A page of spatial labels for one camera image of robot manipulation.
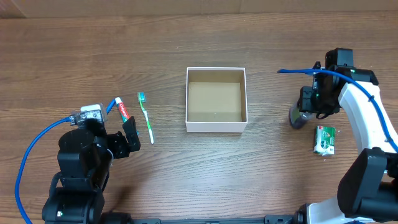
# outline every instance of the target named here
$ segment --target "wood grain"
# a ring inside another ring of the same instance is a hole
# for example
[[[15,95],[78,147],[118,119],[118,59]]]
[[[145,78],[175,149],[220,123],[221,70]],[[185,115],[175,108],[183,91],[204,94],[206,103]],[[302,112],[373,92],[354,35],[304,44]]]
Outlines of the wood grain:
[[[12,2],[21,17],[96,17],[254,12],[396,11],[391,0],[1,0]]]
[[[120,96],[136,117],[141,150],[115,161],[106,210],[134,218],[233,218],[293,213],[336,194],[357,150],[345,113],[289,126],[291,104],[311,84],[280,68],[308,68],[335,47],[373,69],[398,126],[396,12],[8,19],[0,21],[0,223],[23,223],[14,181],[26,147],[73,110]],[[187,67],[245,67],[248,126],[242,134],[185,131]],[[154,130],[149,142],[137,91]],[[334,126],[336,155],[312,153],[316,125]],[[34,223],[58,172],[63,124],[32,150],[21,198]],[[112,111],[107,131],[121,130]]]

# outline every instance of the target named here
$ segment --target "white box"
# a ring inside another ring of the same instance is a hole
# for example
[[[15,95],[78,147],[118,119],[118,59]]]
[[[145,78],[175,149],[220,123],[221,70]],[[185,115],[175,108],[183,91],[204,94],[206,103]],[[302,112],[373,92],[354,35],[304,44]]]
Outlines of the white box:
[[[244,68],[187,68],[187,132],[242,133],[248,124]]]

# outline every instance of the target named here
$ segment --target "toothbrush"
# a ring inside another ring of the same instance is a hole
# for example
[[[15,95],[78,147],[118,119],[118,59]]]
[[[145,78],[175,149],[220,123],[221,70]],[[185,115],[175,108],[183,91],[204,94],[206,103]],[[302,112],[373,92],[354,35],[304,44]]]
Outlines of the toothbrush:
[[[142,103],[146,102],[145,94],[144,94],[144,92],[138,92],[137,96],[138,96],[139,105],[141,106],[141,110],[144,113],[145,120],[147,121],[150,143],[153,144],[154,143],[154,135],[152,134],[152,128],[150,128],[150,124],[149,124],[149,120],[148,120],[148,113],[144,109],[144,106],[142,105]]]

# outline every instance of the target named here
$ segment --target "soap box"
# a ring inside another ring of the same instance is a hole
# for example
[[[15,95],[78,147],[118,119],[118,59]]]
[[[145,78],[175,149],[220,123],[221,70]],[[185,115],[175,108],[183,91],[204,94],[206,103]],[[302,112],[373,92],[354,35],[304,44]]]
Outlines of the soap box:
[[[335,128],[317,126],[313,151],[322,156],[335,154]]]

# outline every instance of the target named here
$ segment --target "blue cable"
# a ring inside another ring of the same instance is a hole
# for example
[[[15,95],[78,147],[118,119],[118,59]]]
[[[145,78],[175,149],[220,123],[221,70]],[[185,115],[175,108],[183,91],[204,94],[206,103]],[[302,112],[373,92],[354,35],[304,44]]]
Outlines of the blue cable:
[[[112,107],[116,104],[116,100],[112,100],[112,102],[108,105],[108,107],[106,107],[106,114],[108,114],[109,112],[111,112]]]
[[[113,107],[115,104],[116,104],[116,101],[113,100],[113,101],[108,105],[108,107],[106,108],[106,114],[108,114],[109,112],[111,112],[112,107]],[[22,159],[21,166],[19,167],[19,172],[18,172],[18,176],[17,176],[16,183],[15,183],[15,190],[14,190],[14,192],[15,192],[15,200],[17,201],[17,206],[18,206],[19,212],[21,213],[21,215],[22,215],[22,217],[24,218],[25,222],[28,223],[28,224],[31,224],[32,221],[31,221],[31,220],[29,219],[29,217],[27,216],[27,214],[26,214],[26,212],[25,212],[25,209],[24,209],[24,206],[22,205],[21,198],[20,198],[20,196],[19,196],[19,185],[21,184],[22,173],[23,173],[23,171],[24,171],[24,167],[25,167],[25,163],[26,163],[26,160],[27,160],[27,156],[29,155],[30,151],[32,150],[32,148],[33,148],[33,146],[36,144],[36,142],[37,142],[41,137],[43,137],[43,135],[44,135],[47,131],[50,131],[52,128],[54,128],[55,126],[57,126],[57,125],[59,125],[59,124],[62,124],[62,123],[65,123],[65,122],[70,122],[70,121],[71,121],[70,118],[69,118],[69,117],[66,117],[66,118],[63,118],[63,119],[61,119],[61,120],[59,120],[59,121],[57,121],[57,122],[51,124],[50,126],[48,126],[48,127],[47,127],[46,129],[44,129],[39,135],[37,135],[37,137],[32,141],[32,143],[29,145],[29,147],[27,148],[27,150],[26,150],[26,152],[25,152],[25,154],[24,154],[24,158]]]
[[[392,148],[398,152],[398,146],[395,144],[394,140],[391,138],[390,132],[388,131],[386,120],[384,119],[383,113],[381,112],[381,109],[374,99],[374,96],[372,96],[368,91],[365,90],[359,83],[357,83],[355,80],[353,80],[350,77],[347,77],[345,75],[342,75],[337,72],[332,72],[329,70],[321,70],[321,69],[297,69],[297,70],[288,70],[288,69],[280,69],[278,73],[304,73],[307,75],[314,75],[314,73],[322,73],[326,75],[334,75],[336,77],[341,78],[342,80],[347,81],[348,83],[352,83],[354,86],[359,88],[368,98],[369,101],[373,104],[374,109],[376,110],[377,115],[379,116],[380,124],[383,129],[384,135],[387,138],[387,141],[390,143]]]

